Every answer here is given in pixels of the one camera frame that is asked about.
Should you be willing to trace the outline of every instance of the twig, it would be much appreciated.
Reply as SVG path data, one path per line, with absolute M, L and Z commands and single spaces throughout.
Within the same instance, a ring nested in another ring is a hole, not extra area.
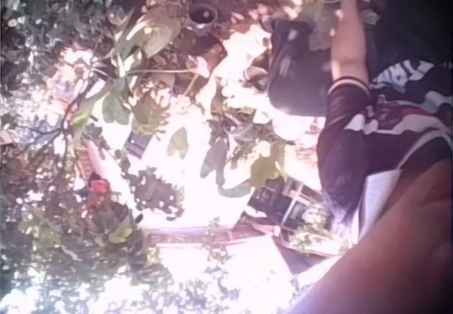
M 186 96 L 190 92 L 190 90 L 192 89 L 193 85 L 195 84 L 195 81 L 197 80 L 198 76 L 199 76 L 198 74 L 193 75 L 192 79 L 190 80 L 189 85 L 187 86 L 186 90 L 184 91 L 183 96 Z
M 127 73 L 128 76 L 136 76 L 138 74 L 146 74 L 146 73 L 169 73 L 169 74 L 183 74 L 185 72 L 196 72 L 197 69 L 180 69 L 180 70 L 160 70 L 160 69 L 144 69 L 144 70 L 132 70 Z

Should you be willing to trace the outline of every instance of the red object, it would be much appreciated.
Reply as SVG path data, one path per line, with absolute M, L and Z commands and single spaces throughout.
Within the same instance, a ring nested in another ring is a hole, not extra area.
M 106 180 L 91 181 L 90 192 L 100 197 L 109 190 L 110 184 Z

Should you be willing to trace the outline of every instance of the white paper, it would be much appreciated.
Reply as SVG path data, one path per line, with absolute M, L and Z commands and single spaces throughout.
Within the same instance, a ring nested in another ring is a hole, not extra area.
M 361 210 L 364 219 L 360 238 L 366 234 L 377 221 L 391 192 L 398 182 L 401 170 L 388 170 L 382 173 L 373 174 L 365 181 L 364 196 L 362 199 Z

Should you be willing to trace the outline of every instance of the striped shirt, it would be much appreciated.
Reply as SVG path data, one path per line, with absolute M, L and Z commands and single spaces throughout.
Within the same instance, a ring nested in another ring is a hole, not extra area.
M 406 60 L 369 86 L 351 77 L 333 82 L 317 154 L 323 193 L 347 233 L 368 176 L 421 174 L 452 157 L 451 62 Z

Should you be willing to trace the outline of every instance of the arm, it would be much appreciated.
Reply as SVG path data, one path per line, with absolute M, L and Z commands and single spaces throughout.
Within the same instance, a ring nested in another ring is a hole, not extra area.
M 340 0 L 339 22 L 331 53 L 334 81 L 349 76 L 368 84 L 365 30 L 359 17 L 357 0 Z
M 451 164 L 415 180 L 285 314 L 451 313 Z

